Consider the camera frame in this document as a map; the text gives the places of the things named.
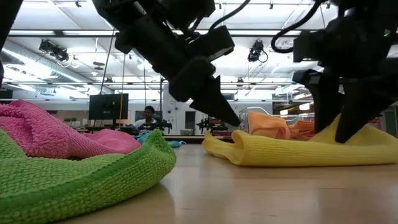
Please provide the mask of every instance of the pink towel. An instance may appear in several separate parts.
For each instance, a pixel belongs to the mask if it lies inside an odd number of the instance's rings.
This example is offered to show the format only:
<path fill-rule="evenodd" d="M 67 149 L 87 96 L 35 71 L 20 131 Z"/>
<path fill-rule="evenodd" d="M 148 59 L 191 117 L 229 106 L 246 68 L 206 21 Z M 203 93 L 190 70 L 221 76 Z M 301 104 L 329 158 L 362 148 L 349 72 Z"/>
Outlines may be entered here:
<path fill-rule="evenodd" d="M 0 128 L 28 156 L 87 158 L 108 153 L 127 154 L 140 147 L 127 133 L 104 129 L 97 134 L 79 134 L 64 122 L 27 101 L 0 105 Z"/>

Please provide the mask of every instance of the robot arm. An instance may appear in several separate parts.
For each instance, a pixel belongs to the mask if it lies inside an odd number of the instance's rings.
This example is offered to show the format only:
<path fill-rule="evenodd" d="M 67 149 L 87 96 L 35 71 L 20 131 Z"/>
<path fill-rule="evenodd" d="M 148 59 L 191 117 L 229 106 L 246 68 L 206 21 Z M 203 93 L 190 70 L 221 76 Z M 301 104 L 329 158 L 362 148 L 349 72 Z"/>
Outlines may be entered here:
<path fill-rule="evenodd" d="M 195 33 L 201 19 L 215 10 L 213 0 L 93 3 L 100 16 L 119 31 L 115 47 L 125 54 L 133 50 L 146 58 L 154 71 L 169 81 L 169 92 L 177 101 L 191 98 L 193 109 L 239 125 L 238 117 L 220 92 L 220 78 L 213 77 L 215 67 L 211 64 L 232 52 L 234 42 L 225 26 L 213 27 L 205 35 Z M 182 34 L 176 35 L 172 28 Z"/>
<path fill-rule="evenodd" d="M 301 26 L 324 0 L 316 0 L 301 21 Z M 318 60 L 323 72 L 298 71 L 293 81 L 304 84 L 313 95 L 315 131 L 328 126 L 341 113 L 336 142 L 344 143 L 366 123 L 389 107 L 398 97 L 398 58 L 386 58 L 396 40 L 398 1 L 333 1 L 338 17 L 325 29 L 304 32 L 294 40 L 294 47 L 278 49 L 293 52 L 294 62 Z M 297 28 L 286 28 L 286 33 Z M 344 95 L 339 93 L 343 85 Z"/>

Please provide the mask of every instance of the wooden table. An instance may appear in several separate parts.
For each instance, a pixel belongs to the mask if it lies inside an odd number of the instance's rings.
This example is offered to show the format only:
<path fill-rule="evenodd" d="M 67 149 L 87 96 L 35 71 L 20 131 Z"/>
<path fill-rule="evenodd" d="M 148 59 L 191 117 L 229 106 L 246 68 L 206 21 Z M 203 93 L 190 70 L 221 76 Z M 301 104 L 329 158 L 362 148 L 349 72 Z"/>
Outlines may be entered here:
<path fill-rule="evenodd" d="M 201 144 L 205 137 L 202 136 L 182 136 L 182 135 L 164 135 L 163 136 L 166 141 L 184 141 L 189 144 Z M 233 142 L 231 136 L 215 136 L 215 138 L 226 141 Z"/>
<path fill-rule="evenodd" d="M 398 166 L 244 168 L 176 149 L 160 184 L 64 224 L 396 224 Z"/>

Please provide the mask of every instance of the green towel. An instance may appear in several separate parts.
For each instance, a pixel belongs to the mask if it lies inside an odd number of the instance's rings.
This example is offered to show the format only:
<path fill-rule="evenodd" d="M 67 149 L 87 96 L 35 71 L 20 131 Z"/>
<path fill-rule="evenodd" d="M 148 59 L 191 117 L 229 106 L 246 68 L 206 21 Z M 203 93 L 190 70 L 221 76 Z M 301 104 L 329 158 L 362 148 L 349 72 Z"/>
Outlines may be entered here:
<path fill-rule="evenodd" d="M 136 151 L 81 161 L 27 157 L 0 129 L 0 223 L 47 223 L 137 195 L 175 165 L 159 131 Z"/>

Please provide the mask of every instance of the orange towel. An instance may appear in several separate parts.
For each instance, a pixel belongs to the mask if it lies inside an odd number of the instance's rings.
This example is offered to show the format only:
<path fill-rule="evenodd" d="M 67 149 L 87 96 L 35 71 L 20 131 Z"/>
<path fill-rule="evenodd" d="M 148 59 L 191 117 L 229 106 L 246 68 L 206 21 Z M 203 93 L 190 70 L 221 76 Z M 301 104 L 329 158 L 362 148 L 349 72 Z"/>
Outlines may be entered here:
<path fill-rule="evenodd" d="M 283 118 L 248 111 L 249 134 L 276 139 L 290 139 L 290 130 Z"/>
<path fill-rule="evenodd" d="M 291 139 L 308 141 L 315 136 L 315 123 L 313 121 L 297 121 L 288 127 Z"/>
<path fill-rule="evenodd" d="M 249 111 L 248 123 L 249 134 L 256 136 L 308 141 L 315 135 L 315 124 L 313 121 L 297 121 L 295 124 L 288 126 L 283 118 Z"/>

